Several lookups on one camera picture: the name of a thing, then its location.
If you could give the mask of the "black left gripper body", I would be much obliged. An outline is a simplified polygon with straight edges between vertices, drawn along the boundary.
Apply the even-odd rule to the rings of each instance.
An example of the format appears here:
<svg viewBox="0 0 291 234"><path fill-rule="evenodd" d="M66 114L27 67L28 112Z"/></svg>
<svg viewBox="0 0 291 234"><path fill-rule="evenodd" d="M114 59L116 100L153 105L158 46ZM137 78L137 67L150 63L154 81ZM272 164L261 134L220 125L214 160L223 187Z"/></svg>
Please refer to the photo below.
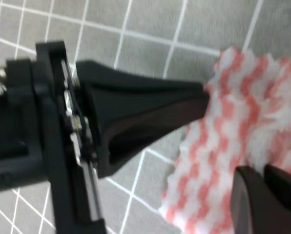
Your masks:
<svg viewBox="0 0 291 234"><path fill-rule="evenodd" d="M104 234L89 127L65 43L38 43L36 52L0 72L0 192L48 181L57 233Z"/></svg>

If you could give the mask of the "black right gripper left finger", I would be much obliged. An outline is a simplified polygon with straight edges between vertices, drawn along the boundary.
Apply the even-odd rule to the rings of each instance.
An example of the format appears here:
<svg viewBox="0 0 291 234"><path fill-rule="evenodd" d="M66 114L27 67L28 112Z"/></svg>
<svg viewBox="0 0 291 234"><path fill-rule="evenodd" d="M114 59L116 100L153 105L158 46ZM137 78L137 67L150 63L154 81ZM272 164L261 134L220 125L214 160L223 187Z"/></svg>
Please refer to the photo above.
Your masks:
<svg viewBox="0 0 291 234"><path fill-rule="evenodd" d="M236 234L291 234L291 210L249 166L235 169L230 211Z"/></svg>

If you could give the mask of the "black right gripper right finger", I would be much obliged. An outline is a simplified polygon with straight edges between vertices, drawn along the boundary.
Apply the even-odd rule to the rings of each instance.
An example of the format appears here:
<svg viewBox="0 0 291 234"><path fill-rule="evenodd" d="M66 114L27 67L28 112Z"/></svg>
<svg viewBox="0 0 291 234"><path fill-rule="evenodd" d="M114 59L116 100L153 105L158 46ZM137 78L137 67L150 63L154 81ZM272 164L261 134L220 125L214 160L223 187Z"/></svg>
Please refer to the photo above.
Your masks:
<svg viewBox="0 0 291 234"><path fill-rule="evenodd" d="M267 165L264 168L264 180L277 199L291 210L291 174Z"/></svg>

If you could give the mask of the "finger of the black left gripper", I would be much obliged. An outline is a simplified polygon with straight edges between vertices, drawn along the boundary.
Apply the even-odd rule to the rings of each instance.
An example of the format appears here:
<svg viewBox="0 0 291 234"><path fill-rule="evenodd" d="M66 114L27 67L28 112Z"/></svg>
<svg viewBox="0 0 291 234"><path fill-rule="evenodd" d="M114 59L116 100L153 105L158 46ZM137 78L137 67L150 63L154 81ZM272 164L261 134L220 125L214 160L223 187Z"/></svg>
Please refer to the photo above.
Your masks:
<svg viewBox="0 0 291 234"><path fill-rule="evenodd" d="M97 153L98 178L115 174L147 146L203 116L150 114L115 123L101 136L101 145Z"/></svg>
<svg viewBox="0 0 291 234"><path fill-rule="evenodd" d="M209 94L198 82L164 80L114 70L92 60L76 63L84 115L101 135L172 132L202 118Z"/></svg>

